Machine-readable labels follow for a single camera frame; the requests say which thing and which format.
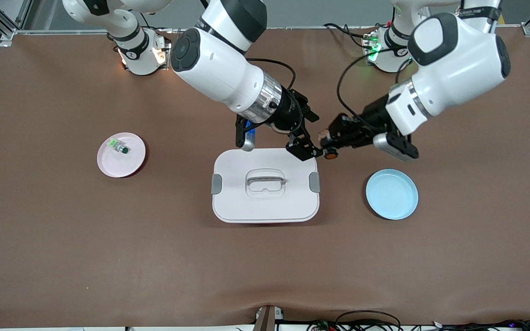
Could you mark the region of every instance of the white container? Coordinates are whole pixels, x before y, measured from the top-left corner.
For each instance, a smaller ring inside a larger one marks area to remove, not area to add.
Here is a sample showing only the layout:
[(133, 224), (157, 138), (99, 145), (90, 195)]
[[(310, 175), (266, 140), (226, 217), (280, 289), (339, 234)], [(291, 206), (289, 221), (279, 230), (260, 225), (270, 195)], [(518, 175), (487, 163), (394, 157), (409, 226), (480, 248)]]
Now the white container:
[(320, 205), (316, 159), (283, 148), (232, 149), (214, 164), (212, 208), (227, 223), (310, 220)]

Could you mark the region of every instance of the small bottle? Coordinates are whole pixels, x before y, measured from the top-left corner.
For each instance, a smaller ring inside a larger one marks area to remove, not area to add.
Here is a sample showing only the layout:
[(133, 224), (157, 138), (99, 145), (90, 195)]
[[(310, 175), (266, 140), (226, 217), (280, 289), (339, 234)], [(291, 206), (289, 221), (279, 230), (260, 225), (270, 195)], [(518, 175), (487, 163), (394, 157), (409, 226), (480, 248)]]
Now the small bottle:
[(128, 147), (124, 146), (124, 144), (122, 144), (120, 140), (117, 140), (115, 138), (112, 138), (109, 140), (108, 146), (114, 151), (124, 153), (124, 154), (127, 154), (129, 151)]

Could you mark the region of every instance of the gray clip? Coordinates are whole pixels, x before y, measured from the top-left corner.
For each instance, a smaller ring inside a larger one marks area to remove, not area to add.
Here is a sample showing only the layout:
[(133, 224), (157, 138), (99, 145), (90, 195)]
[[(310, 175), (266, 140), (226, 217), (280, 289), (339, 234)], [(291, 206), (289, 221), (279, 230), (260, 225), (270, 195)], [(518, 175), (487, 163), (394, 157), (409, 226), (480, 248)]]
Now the gray clip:
[(309, 176), (310, 180), (310, 191), (314, 193), (320, 193), (320, 175), (318, 172), (312, 172)]
[(222, 176), (218, 174), (212, 175), (212, 195), (216, 195), (222, 191)]

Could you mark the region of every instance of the black cable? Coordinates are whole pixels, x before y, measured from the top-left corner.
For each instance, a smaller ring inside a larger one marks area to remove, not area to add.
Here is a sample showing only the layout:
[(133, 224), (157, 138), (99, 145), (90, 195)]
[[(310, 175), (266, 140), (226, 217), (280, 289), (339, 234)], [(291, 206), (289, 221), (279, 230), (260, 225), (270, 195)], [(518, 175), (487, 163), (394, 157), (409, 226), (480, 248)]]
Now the black cable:
[(347, 30), (347, 33), (351, 37), (351, 40), (355, 42), (355, 44), (361, 48), (365, 48), (366, 50), (371, 50), (372, 48), (370, 46), (364, 46), (363, 44), (359, 44), (357, 40), (355, 40), (355, 37), (353, 36), (353, 33), (351, 33), (351, 30), (349, 30), (349, 27), (345, 24), (345, 30)]
[(363, 314), (363, 313), (366, 313), (366, 314), (380, 314), (380, 315), (384, 315), (384, 316), (389, 316), (391, 318), (393, 318), (396, 322), (397, 322), (397, 327), (400, 331), (403, 331), (402, 330), (402, 323), (400, 323), (400, 320), (392, 315), (392, 314), (389, 314), (389, 313), (385, 313), (385, 312), (380, 312), (379, 310), (352, 310), (351, 312), (346, 312), (346, 313), (343, 313), (343, 314), (340, 314), (336, 320), (334, 320), (335, 323), (338, 323), (339, 322), (339, 319), (341, 319), (341, 317), (343, 316), (347, 316), (347, 315), (350, 315), (350, 314)]
[(443, 325), (443, 327), (440, 328), (440, 331), (489, 331), (490, 329), (500, 331), (492, 325), (479, 325), (474, 327), (465, 327), (464, 325)]
[(362, 329), (362, 331), (366, 331), (368, 329), (371, 329), (372, 327), (380, 327), (381, 329), (385, 330), (384, 326), (388, 326), (390, 328), (390, 331), (393, 331), (392, 326), (396, 329), (399, 328), (398, 325), (391, 322), (386, 322), (379, 319), (360, 319), (360, 320), (354, 320), (351, 322), (346, 322), (348, 325), (369, 325)]
[(151, 26), (150, 26), (150, 24), (149, 24), (149, 21), (147, 21), (147, 18), (144, 17), (144, 14), (143, 14), (143, 13), (140, 13), (140, 16), (143, 18), (144, 23), (147, 25), (147, 27), (150, 28)]
[(352, 35), (352, 36), (356, 36), (358, 38), (364, 38), (363, 35), (360, 35), (360, 34), (353, 34), (353, 33), (349, 33), (347, 32), (347, 30), (339, 27), (339, 25), (336, 25), (335, 23), (326, 23), (325, 25), (323, 25), (323, 27), (333, 27), (333, 28), (337, 28), (340, 32), (343, 32), (344, 34), (348, 34), (348, 35)]
[(357, 113), (355, 113), (355, 111), (353, 111), (353, 109), (351, 109), (351, 107), (349, 107), (349, 105), (347, 105), (347, 103), (345, 103), (345, 101), (343, 101), (343, 98), (340, 96), (340, 86), (341, 86), (341, 84), (343, 84), (343, 79), (345, 78), (345, 75), (347, 74), (349, 69), (351, 69), (359, 61), (362, 61), (363, 59), (367, 58), (370, 55), (374, 55), (374, 54), (381, 53), (381, 52), (387, 52), (387, 51), (395, 51), (395, 50), (399, 50), (399, 48), (386, 48), (384, 50), (380, 50), (380, 51), (377, 51), (377, 52), (367, 53), (364, 56), (355, 59), (355, 61), (351, 62), (351, 64), (349, 64), (347, 66), (347, 68), (345, 68), (345, 70), (343, 71), (343, 73), (341, 74), (341, 76), (339, 78), (339, 82), (337, 83), (337, 97), (339, 98), (339, 102), (341, 103), (341, 105), (343, 105), (343, 107), (345, 107), (345, 109), (347, 109), (349, 111), (349, 113), (351, 113), (353, 115), (353, 117), (358, 119), (361, 123), (363, 123), (366, 126), (369, 126), (370, 128), (374, 128), (376, 130), (378, 130), (378, 128), (376, 128), (375, 126), (372, 126), (369, 123), (367, 123)]
[(300, 113), (300, 120), (298, 120), (298, 125), (295, 128), (291, 129), (288, 134), (294, 134), (294, 133), (296, 133), (298, 130), (300, 130), (304, 126), (304, 114), (302, 113), (301, 109), (298, 109), (298, 112)]
[[(392, 20), (390, 21), (390, 24), (394, 22), (395, 17), (396, 17), (396, 8), (392, 7)], [(376, 27), (389, 28), (390, 26), (387, 24), (376, 23)]]
[(400, 64), (400, 67), (398, 68), (398, 71), (396, 73), (396, 84), (398, 84), (398, 79), (400, 78), (400, 73), (404, 70), (404, 68), (409, 65), (412, 62), (411, 58), (408, 58), (406, 61), (404, 61), (402, 64)]
[(281, 61), (276, 61), (274, 59), (262, 59), (262, 58), (247, 58), (247, 61), (257, 61), (257, 62), (269, 62), (269, 63), (275, 63), (278, 65), (282, 65), (286, 68), (288, 68), (290, 71), (292, 71), (292, 81), (288, 85), (288, 90), (292, 89), (292, 86), (294, 86), (294, 82), (296, 81), (296, 71), (294, 68), (292, 68), (290, 65), (283, 63)]
[(308, 325), (308, 327), (305, 329), (305, 331), (310, 331), (310, 328), (313, 327), (314, 325), (316, 325), (316, 321), (311, 322), (310, 325)]

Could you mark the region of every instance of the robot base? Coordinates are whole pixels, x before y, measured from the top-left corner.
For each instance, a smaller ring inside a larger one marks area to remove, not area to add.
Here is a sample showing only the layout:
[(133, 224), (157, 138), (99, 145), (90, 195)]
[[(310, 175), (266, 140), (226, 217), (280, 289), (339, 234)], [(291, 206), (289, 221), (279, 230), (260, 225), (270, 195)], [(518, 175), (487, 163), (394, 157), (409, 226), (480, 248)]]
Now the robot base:
[(159, 69), (167, 69), (171, 51), (170, 40), (166, 41), (164, 36), (158, 35), (151, 29), (145, 29), (144, 31), (149, 35), (150, 46), (140, 54), (139, 59), (132, 60), (120, 53), (124, 69), (139, 76), (153, 74)]
[[(370, 46), (374, 48), (373, 50), (363, 49), (364, 54), (368, 54), (378, 50), (384, 50), (387, 48), (385, 41), (385, 34), (387, 28), (379, 28), (374, 32), (366, 35), (366, 38), (363, 40), (364, 46)], [(397, 52), (397, 55), (394, 52), (381, 52), (377, 56), (371, 55), (368, 57), (368, 65), (374, 65), (381, 71), (386, 73), (397, 73), (400, 69), (400, 65), (409, 60), (410, 54), (407, 49), (402, 49)]]

